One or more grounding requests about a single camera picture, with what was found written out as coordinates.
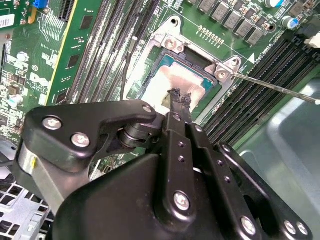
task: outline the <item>metal bracket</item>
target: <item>metal bracket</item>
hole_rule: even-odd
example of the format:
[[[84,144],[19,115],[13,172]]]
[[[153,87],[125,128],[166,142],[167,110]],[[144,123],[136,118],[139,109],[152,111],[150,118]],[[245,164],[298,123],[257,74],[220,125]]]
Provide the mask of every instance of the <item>metal bracket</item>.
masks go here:
[[[233,84],[232,72],[237,73],[241,66],[241,58],[239,56],[233,56],[228,60],[222,62],[215,56],[209,54],[207,51],[201,47],[195,45],[193,42],[188,40],[186,37],[181,35],[182,29],[182,20],[179,16],[173,15],[170,16],[150,37],[145,49],[143,50],[138,63],[136,64],[131,76],[125,87],[126,96],[131,87],[133,86],[136,79],[140,76],[139,71],[148,59],[152,49],[154,47],[165,48],[170,51],[173,51],[176,54],[180,54],[184,51],[185,47],[193,50],[202,57],[206,58],[212,62],[212,66],[209,66],[205,69],[206,72],[215,76],[222,86],[222,89],[219,91],[219,95],[211,101],[210,104],[217,104],[220,99],[225,95],[229,88]]]

